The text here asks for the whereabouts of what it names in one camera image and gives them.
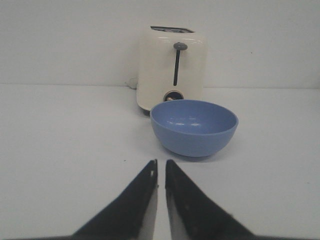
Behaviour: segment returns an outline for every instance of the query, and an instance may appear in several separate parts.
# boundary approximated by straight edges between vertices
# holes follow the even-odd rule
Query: toaster
[[[147,27],[139,44],[138,105],[150,111],[163,101],[200,100],[207,51],[206,38],[193,30]]]

